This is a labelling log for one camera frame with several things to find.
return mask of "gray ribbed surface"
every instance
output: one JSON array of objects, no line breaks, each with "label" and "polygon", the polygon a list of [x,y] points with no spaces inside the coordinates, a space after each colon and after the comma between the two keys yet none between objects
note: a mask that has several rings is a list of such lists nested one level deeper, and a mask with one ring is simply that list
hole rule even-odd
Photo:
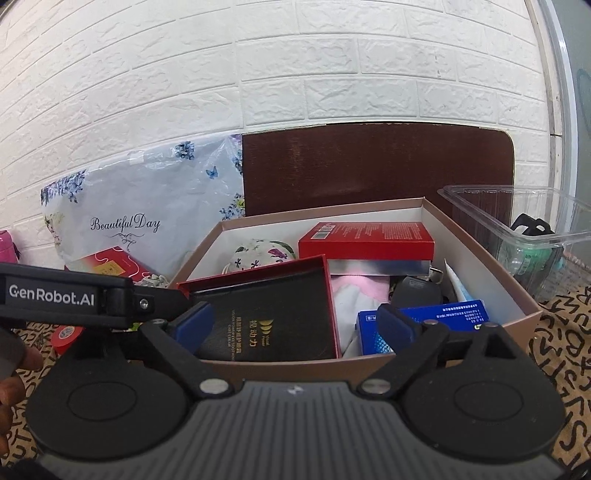
[{"label": "gray ribbed surface", "polygon": [[391,405],[357,398],[345,383],[294,389],[248,382],[232,398],[199,404],[174,438],[144,455],[95,465],[47,455],[42,463],[63,480],[554,480],[560,474],[546,457],[511,466],[449,459],[412,436]]}]

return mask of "floral plastic bag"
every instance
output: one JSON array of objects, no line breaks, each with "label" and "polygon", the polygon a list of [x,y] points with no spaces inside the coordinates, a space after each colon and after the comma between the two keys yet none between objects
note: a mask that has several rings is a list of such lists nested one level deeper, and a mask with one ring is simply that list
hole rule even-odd
[{"label": "floral plastic bag", "polygon": [[171,278],[218,221],[244,215],[242,136],[130,152],[51,183],[41,206],[64,262],[120,246]]}]

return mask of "brown wooden board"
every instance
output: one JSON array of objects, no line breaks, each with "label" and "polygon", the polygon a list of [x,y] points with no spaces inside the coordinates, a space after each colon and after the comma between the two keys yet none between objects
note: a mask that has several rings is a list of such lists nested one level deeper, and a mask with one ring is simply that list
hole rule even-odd
[{"label": "brown wooden board", "polygon": [[513,184],[510,137],[464,125],[335,124],[244,135],[246,214],[426,197],[450,184]]}]

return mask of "human hand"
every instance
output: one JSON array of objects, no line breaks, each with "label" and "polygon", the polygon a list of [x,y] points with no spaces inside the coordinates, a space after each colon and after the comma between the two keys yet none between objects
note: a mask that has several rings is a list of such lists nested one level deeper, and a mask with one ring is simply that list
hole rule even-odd
[{"label": "human hand", "polygon": [[[43,356],[35,348],[28,347],[19,368],[40,370],[43,368]],[[7,434],[12,426],[12,407],[25,399],[25,384],[21,377],[13,375],[0,382],[0,455],[8,453]]]}]

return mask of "plastic container rim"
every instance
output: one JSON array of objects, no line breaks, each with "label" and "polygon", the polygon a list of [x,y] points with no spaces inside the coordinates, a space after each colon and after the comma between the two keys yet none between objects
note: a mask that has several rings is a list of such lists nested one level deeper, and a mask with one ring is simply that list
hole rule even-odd
[{"label": "plastic container rim", "polygon": [[510,244],[518,247],[528,247],[534,249],[548,248],[550,246],[560,247],[563,244],[574,244],[585,240],[591,240],[591,230],[577,233],[554,233],[552,235],[541,235],[538,237],[531,237],[522,235],[520,233],[515,233],[504,223],[500,222],[492,215],[486,213],[484,210],[476,207],[474,204],[468,202],[466,199],[458,195],[460,191],[464,190],[504,192],[507,189],[513,192],[519,192],[520,190],[542,190],[544,192],[552,192],[560,195],[563,198],[571,200],[577,206],[585,207],[587,210],[591,211],[591,205],[581,202],[575,197],[552,187],[535,187],[527,185],[446,185],[437,192],[450,203],[474,218],[474,220],[476,220],[479,224],[488,228],[492,233],[497,235],[503,241],[509,242]]}]

